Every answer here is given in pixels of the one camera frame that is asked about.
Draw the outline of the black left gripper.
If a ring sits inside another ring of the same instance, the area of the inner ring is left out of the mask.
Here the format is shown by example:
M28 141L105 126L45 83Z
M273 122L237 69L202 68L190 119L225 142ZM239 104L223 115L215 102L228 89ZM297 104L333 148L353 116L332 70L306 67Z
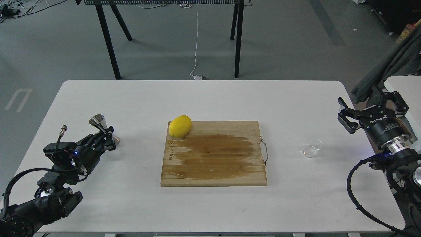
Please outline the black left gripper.
M86 174L91 174L107 150L116 150L117 140L114 138L114 127L100 128L101 132L89 134L77 141L76 158L82 163Z

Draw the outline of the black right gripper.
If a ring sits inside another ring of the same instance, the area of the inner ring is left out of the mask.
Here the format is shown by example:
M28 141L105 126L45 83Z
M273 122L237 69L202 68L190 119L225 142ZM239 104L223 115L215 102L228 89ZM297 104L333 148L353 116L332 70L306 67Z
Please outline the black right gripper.
M340 112L338 121L349 132L354 134L363 128L371 142L378 150L385 149L389 141L396 137L404 141L411 139L408 128L396 116L403 116L409 110L409 106L398 91L383 92L379 90L380 99L377 106L371 106L364 110L350 109L342 97L338 98ZM387 102L391 101L392 109L388 108Z

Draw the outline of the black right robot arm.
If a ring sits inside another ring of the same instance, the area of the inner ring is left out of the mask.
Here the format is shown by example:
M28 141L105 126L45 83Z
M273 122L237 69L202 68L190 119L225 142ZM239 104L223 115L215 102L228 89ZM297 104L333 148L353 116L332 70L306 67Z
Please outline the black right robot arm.
M399 116L406 114L409 106L397 91L383 92L378 104L364 110L349 108L341 97L338 103L341 106L338 121L347 132L353 134L360 128L364 129L370 141L381 151L359 161L352 168L346 180L349 198L356 209L368 218L392 232L414 237L415 234L388 225L369 213L357 201L351 188L353 174L360 166L369 164L370 168L382 171L391 188L408 200L412 226L420 231L420 154L409 147L412 134L399 119Z

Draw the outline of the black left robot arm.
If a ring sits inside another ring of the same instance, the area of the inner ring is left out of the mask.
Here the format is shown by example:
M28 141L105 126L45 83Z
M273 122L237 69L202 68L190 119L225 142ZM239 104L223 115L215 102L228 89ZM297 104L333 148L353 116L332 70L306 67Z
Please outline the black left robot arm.
M68 217L83 199L81 192L74 192L64 185L75 185L92 173L107 150L115 150L119 140L112 126L96 125L99 132L89 134L78 142L62 142L61 131L55 143L48 144L43 152L53 162L47 168L32 168L17 174L3 193L1 210L2 237L31 237L44 225ZM9 204L12 188L17 181L34 171L46 171L37 182L34 199L23 204Z

